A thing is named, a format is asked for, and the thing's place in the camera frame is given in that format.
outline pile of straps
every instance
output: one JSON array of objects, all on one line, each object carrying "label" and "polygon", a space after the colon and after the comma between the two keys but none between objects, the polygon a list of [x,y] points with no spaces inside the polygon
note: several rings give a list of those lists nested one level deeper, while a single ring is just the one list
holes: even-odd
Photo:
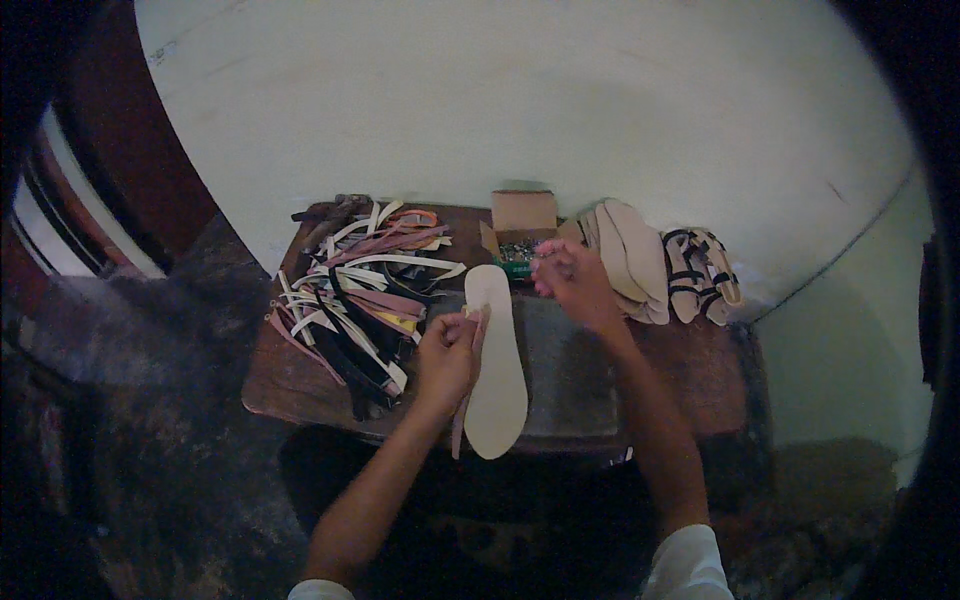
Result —
[{"label": "pile of straps", "polygon": [[399,366],[420,343],[427,307],[438,284],[463,273],[460,262],[424,256],[452,243],[436,213],[381,208],[328,235],[305,276],[291,283],[268,320],[290,344],[320,363],[352,398],[353,417],[365,420],[397,403],[407,386]]}]

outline pair of sandals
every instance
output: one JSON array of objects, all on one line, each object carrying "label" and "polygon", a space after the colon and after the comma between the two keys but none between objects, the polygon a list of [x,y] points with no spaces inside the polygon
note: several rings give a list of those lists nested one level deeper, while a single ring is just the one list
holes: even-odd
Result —
[{"label": "pair of sandals", "polygon": [[669,323],[660,233],[635,208],[613,198],[583,214],[579,225],[587,245],[600,252],[620,309],[641,323]]},{"label": "pair of sandals", "polygon": [[667,293],[673,311],[683,323],[703,314],[718,325],[727,324],[730,308],[743,304],[727,249],[705,229],[674,229],[663,234]]}]

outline white shirt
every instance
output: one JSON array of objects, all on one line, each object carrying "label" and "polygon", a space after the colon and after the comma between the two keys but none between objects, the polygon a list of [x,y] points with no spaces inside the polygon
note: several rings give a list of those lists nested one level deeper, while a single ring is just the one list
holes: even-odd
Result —
[{"label": "white shirt", "polygon": [[[732,600],[713,530],[688,525],[657,548],[641,600]],[[290,590],[287,600],[354,600],[340,584],[308,579]]]}]

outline white wall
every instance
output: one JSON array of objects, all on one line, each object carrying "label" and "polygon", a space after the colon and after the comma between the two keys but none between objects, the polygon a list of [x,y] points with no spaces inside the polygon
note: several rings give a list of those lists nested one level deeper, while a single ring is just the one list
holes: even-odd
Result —
[{"label": "white wall", "polygon": [[139,0],[183,147],[273,272],[338,192],[487,205],[538,180],[727,242],[756,314],[834,257],[913,157],[827,2]]},{"label": "white wall", "polygon": [[775,446],[871,440],[904,457],[894,471],[901,486],[910,481],[933,399],[917,331],[923,243],[932,231],[916,169],[836,264],[757,323]]}]

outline cardboard box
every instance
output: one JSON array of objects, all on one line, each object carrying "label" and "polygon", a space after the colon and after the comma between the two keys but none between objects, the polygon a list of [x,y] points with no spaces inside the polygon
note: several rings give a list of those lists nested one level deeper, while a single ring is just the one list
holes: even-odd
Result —
[{"label": "cardboard box", "polygon": [[553,192],[498,190],[492,194],[493,227],[480,223],[480,244],[493,256],[493,264],[507,272],[508,279],[530,276],[530,262],[504,260],[500,244],[527,238],[545,240],[557,234],[557,199]]}]

